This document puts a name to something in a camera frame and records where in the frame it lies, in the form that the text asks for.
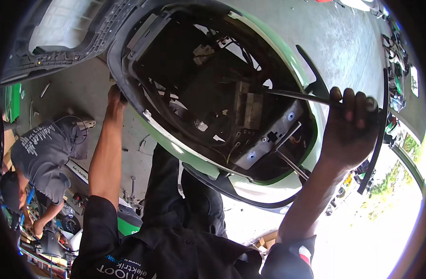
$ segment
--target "metal plate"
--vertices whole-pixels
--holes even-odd
[[[241,153],[239,156],[231,158],[231,161],[248,170],[262,156],[270,152],[270,150],[281,140],[283,135],[296,123],[299,117],[303,114],[303,108],[298,100],[292,105],[264,134],[263,137],[256,142],[247,152]]]

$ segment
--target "black trousers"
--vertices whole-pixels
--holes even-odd
[[[221,195],[186,170],[182,172],[182,189],[178,192],[179,160],[157,144],[145,195],[143,222],[171,211],[187,229],[227,237]]]

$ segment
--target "concrete floor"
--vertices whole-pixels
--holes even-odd
[[[333,3],[318,3],[304,0],[227,0],[226,3],[246,10],[268,24],[294,50],[302,63],[310,81],[315,78],[305,61],[296,51],[295,45],[301,45],[321,71],[328,87],[339,86],[363,91],[382,103],[383,74],[385,56],[380,40],[381,33],[388,33],[388,26],[382,19],[376,19],[370,13],[351,9],[335,9]],[[39,98],[44,86],[52,81],[42,99]],[[39,116],[32,119],[32,126],[47,119],[58,111],[73,107],[91,115],[97,125],[88,137],[89,151],[86,160],[78,163],[88,170],[104,119],[107,105],[107,93],[110,86],[109,70],[98,59],[91,59],[72,68],[32,81],[23,82],[26,97],[21,101],[21,134],[29,130],[29,106],[33,100],[34,110]],[[138,151],[140,141],[148,132],[138,123],[138,115],[129,106],[125,112],[123,129],[123,153],[121,186],[130,193],[131,176],[137,178],[136,197],[144,197],[152,151],[155,141],[146,138],[146,145]],[[245,242],[251,238],[275,229],[280,222],[279,216],[257,210],[242,211],[236,202],[236,210],[226,212],[227,231],[231,239]],[[259,219],[258,223],[249,220]]]

